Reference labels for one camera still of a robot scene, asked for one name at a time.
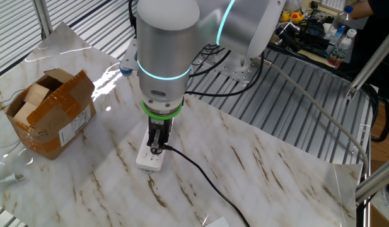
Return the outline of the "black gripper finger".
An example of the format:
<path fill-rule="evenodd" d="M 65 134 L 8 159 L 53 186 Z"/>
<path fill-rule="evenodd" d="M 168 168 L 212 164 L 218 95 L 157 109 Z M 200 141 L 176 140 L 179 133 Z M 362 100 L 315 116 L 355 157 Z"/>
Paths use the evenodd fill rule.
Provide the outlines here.
<path fill-rule="evenodd" d="M 151 129 L 149 133 L 149 146 L 150 152 L 154 155 L 159 155 L 163 152 L 161 148 L 161 130 L 159 129 Z"/>
<path fill-rule="evenodd" d="M 168 141 L 171 134 L 171 126 L 164 125 L 162 128 L 162 148 L 165 149 L 168 145 Z"/>

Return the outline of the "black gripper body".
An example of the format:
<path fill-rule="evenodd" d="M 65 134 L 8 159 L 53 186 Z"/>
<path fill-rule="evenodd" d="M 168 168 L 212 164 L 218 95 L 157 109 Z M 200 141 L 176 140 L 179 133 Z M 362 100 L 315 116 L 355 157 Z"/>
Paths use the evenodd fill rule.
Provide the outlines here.
<path fill-rule="evenodd" d="M 171 133 L 171 129 L 173 126 L 173 119 L 168 120 L 156 120 L 154 118 L 148 117 L 148 131 L 161 130 L 165 133 Z"/>

